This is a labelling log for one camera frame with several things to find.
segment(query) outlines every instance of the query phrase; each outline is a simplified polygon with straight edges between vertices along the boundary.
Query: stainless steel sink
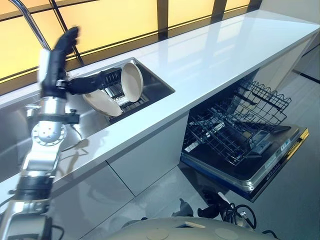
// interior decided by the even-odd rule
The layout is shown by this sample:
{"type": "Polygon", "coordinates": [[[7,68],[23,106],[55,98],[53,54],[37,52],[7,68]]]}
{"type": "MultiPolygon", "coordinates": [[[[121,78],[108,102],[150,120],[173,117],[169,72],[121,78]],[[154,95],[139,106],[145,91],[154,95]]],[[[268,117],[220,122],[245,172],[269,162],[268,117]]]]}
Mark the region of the stainless steel sink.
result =
{"type": "MultiPolygon", "coordinates": [[[[80,123],[74,125],[78,133],[70,126],[67,126],[67,138],[63,143],[64,149],[76,144],[81,137],[87,138],[175,92],[173,88],[135,58],[99,68],[77,77],[94,75],[100,71],[108,72],[112,68],[119,69],[128,62],[136,64],[142,73],[144,87],[141,99],[136,104],[126,103],[121,105],[123,113],[120,116],[108,117],[95,111],[85,102],[81,95],[68,95],[68,103],[65,110],[68,113],[70,109],[76,109],[77,113],[80,114],[80,123]]],[[[119,95],[112,96],[112,98],[115,100],[119,99],[119,95]]],[[[38,104],[39,101],[40,94],[36,93],[0,109],[0,182],[20,171],[24,157],[31,148],[31,129],[36,124],[34,118],[27,117],[25,106],[28,104],[38,104]]]]}

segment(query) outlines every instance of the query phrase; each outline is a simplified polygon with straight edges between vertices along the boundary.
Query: white cabinet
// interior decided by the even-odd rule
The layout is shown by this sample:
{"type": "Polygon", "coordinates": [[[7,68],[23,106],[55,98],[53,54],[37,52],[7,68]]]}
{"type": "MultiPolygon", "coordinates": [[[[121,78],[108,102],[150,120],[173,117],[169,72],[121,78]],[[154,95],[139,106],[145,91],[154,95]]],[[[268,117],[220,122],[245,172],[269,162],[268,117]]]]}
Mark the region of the white cabinet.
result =
{"type": "Polygon", "coordinates": [[[135,196],[179,163],[188,113],[147,135],[124,155],[107,159],[135,196]]]}
{"type": "MultiPolygon", "coordinates": [[[[49,215],[65,230],[63,240],[84,236],[133,199],[132,193],[106,162],[102,169],[52,200],[49,215]]],[[[60,232],[53,231],[58,239],[60,232]]]]}
{"type": "Polygon", "coordinates": [[[271,88],[272,91],[277,89],[277,86],[296,65],[311,39],[312,37],[308,38],[266,66],[261,67],[254,80],[271,88]]]}

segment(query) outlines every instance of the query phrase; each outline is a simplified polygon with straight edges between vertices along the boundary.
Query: dishwasher rack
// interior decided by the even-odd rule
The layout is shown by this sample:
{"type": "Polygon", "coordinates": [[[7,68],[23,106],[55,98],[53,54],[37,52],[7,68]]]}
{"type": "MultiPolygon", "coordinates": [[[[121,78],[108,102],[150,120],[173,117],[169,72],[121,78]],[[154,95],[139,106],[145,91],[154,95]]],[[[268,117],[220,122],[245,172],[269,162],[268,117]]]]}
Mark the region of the dishwasher rack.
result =
{"type": "MultiPolygon", "coordinates": [[[[103,82],[99,89],[103,90],[113,100],[115,100],[120,106],[122,112],[125,113],[149,102],[149,98],[142,93],[137,102],[130,102],[126,98],[121,86],[121,72],[122,69],[120,67],[114,67],[102,71],[100,74],[103,74],[103,82]]],[[[112,120],[116,117],[108,116],[108,118],[112,120]]]]}
{"type": "Polygon", "coordinates": [[[190,113],[183,149],[206,144],[232,165],[259,158],[271,144],[265,139],[287,117],[289,97],[256,81],[241,79],[231,94],[190,113]]]}

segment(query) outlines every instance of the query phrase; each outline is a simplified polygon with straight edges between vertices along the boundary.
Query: white countertop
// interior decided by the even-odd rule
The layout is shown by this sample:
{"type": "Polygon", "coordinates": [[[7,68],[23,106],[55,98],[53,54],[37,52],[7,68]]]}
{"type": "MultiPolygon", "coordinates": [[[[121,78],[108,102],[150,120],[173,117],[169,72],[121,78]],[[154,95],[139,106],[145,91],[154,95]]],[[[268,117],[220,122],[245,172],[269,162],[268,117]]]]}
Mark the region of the white countertop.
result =
{"type": "MultiPolygon", "coordinates": [[[[257,10],[71,71],[73,76],[80,75],[135,57],[175,92],[88,137],[84,148],[88,154],[82,155],[80,149],[75,159],[76,150],[63,152],[54,188],[78,178],[318,30],[315,23],[257,10]]],[[[37,88],[34,84],[29,93],[28,87],[20,91],[31,94],[37,88]]],[[[14,94],[17,97],[15,92],[1,96],[0,105],[14,99],[14,94]]],[[[0,183],[2,192],[14,189],[17,181],[15,175],[0,183]]]]}

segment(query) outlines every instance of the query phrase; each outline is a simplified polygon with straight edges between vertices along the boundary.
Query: floor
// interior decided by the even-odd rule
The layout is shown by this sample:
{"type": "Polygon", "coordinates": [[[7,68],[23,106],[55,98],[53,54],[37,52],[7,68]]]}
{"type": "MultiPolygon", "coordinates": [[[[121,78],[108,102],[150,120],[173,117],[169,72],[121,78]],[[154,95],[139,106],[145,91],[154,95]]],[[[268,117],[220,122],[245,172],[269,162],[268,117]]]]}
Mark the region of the floor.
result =
{"type": "MultiPolygon", "coordinates": [[[[319,69],[319,64],[312,68],[319,69]]],[[[292,72],[278,91],[292,99],[285,122],[307,127],[310,135],[254,203],[181,163],[81,240],[106,239],[125,223],[143,217],[172,216],[180,210],[180,198],[189,203],[197,216],[198,208],[207,207],[202,190],[221,191],[230,202],[250,206],[257,217],[258,232],[273,230],[281,240],[318,240],[320,84],[292,72]]]]}
{"type": "Polygon", "coordinates": [[[320,81],[320,45],[317,45],[310,52],[306,53],[294,70],[302,73],[307,78],[320,81]]]}

